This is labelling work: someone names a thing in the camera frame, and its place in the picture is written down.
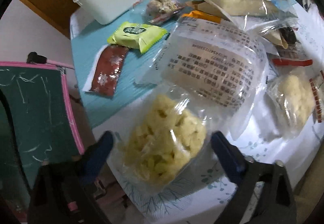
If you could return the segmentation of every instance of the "table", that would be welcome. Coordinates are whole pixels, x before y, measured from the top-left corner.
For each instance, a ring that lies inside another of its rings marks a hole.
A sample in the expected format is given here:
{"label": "table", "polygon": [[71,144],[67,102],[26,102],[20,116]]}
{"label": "table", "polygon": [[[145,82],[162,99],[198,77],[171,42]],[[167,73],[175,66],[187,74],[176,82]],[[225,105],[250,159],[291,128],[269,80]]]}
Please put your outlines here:
{"label": "table", "polygon": [[[297,37],[314,59],[313,69],[318,70],[321,68],[324,51],[321,40],[323,29],[315,20],[310,19],[309,14],[299,4],[295,4],[294,8],[300,18]],[[79,10],[72,16],[71,22],[75,22],[73,18],[80,17],[91,21],[91,17]],[[126,20],[142,22],[136,15],[127,12],[107,26],[101,26],[96,22],[88,25],[87,22],[83,24],[86,27],[82,30],[81,25],[72,24],[71,44],[79,88],[84,85],[96,52],[106,43],[108,36]],[[170,22],[164,27],[169,30],[173,24],[174,22]],[[162,42],[160,41],[142,57],[136,52],[131,52],[127,56],[113,101],[80,92],[96,139],[105,130],[113,131],[117,140],[123,140],[128,135],[134,114],[150,94],[151,89],[136,88],[132,81],[139,74],[140,67],[156,53]],[[264,95],[256,104],[247,129],[236,142],[230,137],[228,139],[238,146],[241,152],[253,156],[258,161],[273,163],[276,159],[282,160],[294,187],[320,146],[324,124],[315,122],[311,116],[297,138],[284,141],[279,137],[274,110],[269,100],[269,97]],[[132,185],[114,168],[114,161],[108,159],[108,164],[126,194],[151,222],[198,224],[204,220],[204,223],[213,223],[235,191],[235,185],[224,176],[210,148],[207,148],[207,151],[162,193],[155,196],[149,196]],[[260,188],[261,184],[256,186],[245,215],[246,219],[251,217]]]}

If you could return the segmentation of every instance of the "green wrapper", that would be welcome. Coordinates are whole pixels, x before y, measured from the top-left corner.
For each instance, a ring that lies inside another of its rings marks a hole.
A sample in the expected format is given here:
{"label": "green wrapper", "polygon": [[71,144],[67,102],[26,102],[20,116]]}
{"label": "green wrapper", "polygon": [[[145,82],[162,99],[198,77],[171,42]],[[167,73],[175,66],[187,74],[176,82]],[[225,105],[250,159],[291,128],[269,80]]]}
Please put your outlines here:
{"label": "green wrapper", "polygon": [[129,23],[126,21],[121,24],[107,41],[110,44],[118,44],[133,49],[139,49],[143,54],[166,33],[166,29],[158,26]]}

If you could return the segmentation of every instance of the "yellow food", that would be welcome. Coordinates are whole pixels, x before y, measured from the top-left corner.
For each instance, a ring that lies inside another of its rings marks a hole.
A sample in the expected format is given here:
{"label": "yellow food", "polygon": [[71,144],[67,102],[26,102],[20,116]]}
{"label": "yellow food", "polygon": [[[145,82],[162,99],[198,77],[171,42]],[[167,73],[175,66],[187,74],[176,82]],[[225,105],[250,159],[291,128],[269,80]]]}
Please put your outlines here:
{"label": "yellow food", "polygon": [[124,149],[124,164],[154,185],[172,181],[198,154],[206,137],[202,121],[176,105],[166,95],[158,95]]}

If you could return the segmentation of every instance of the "green chalkboard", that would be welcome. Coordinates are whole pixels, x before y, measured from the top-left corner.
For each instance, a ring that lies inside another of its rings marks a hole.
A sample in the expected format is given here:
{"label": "green chalkboard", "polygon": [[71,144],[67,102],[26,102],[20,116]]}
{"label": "green chalkboard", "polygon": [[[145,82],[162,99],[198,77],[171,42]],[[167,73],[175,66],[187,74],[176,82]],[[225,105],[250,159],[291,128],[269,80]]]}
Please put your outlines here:
{"label": "green chalkboard", "polygon": [[[79,154],[65,111],[62,72],[61,69],[0,66],[0,90],[9,104],[30,188],[42,161],[58,163]],[[10,179],[18,177],[18,166],[13,159],[12,136],[3,108],[0,108],[0,120],[0,184],[3,191],[8,191],[13,188]]]}

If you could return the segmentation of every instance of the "dark red wrapper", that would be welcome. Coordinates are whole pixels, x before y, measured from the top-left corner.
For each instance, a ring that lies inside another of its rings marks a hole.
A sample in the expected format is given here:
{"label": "dark red wrapper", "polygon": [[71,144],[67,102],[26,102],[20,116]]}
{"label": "dark red wrapper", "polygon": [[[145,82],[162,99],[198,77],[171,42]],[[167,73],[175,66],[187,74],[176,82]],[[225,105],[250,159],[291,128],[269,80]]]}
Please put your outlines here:
{"label": "dark red wrapper", "polygon": [[90,91],[110,97],[114,95],[128,50],[127,47],[119,45],[109,45],[103,50]]}

